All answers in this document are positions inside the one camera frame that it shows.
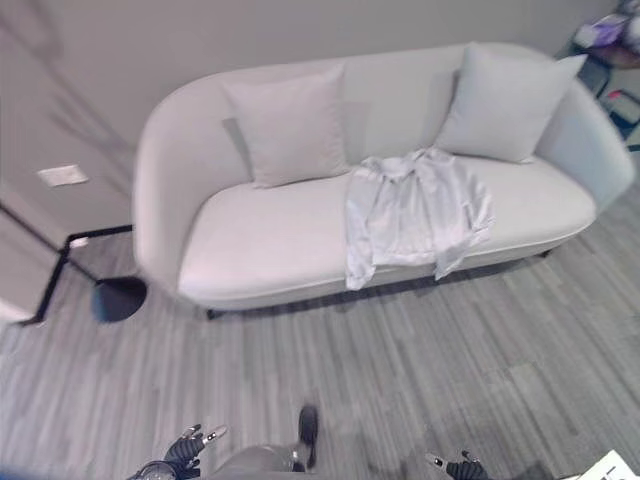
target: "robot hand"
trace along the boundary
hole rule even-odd
[[[206,437],[200,430],[200,425],[188,428],[167,450],[164,460],[153,461],[131,477],[130,480],[188,480],[200,476],[200,464],[197,459],[204,447],[220,438],[227,432],[226,425],[216,427]]]
[[[489,474],[480,460],[466,450],[462,451],[462,456],[465,458],[462,462],[447,462],[431,454],[427,454],[426,458],[432,465],[447,472],[454,480],[489,480]]]

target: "baseboard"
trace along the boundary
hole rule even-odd
[[[42,300],[38,305],[38,310],[33,318],[29,320],[25,320],[24,322],[18,322],[16,325],[20,326],[28,326],[35,325],[44,322],[47,310],[49,308],[49,304],[51,303],[51,298],[53,297],[53,293],[55,292],[56,286],[58,285],[58,280],[60,279],[60,275],[62,274],[62,269],[67,263],[67,259],[69,258],[69,252],[71,251],[71,242],[77,240],[78,238],[95,238],[95,237],[104,237],[108,235],[116,235],[119,233],[131,232],[133,230],[133,225],[121,225],[119,227],[111,227],[111,228],[102,228],[100,230],[91,230],[89,232],[80,232],[80,233],[72,233],[67,237],[64,242],[64,246],[58,250],[58,261],[56,265],[53,267],[53,271],[51,272],[51,277],[49,278],[49,282],[47,283],[47,287],[44,290],[42,295]]]

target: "sofa leg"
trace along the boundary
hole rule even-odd
[[[213,310],[211,308],[207,310],[207,319],[209,320],[215,320],[222,315],[224,315],[224,312],[221,312],[220,310]]]

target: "paper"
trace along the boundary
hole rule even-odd
[[[618,452],[611,450],[598,463],[578,477],[578,480],[637,480]]]

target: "sofa seat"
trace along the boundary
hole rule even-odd
[[[543,252],[596,217],[589,193],[544,160],[460,161],[489,187],[496,217],[490,240],[475,247],[460,269]],[[271,189],[245,183],[213,195],[189,235],[179,292],[198,304],[233,310],[344,291],[349,177]],[[432,271],[432,265],[379,268],[371,284]]]

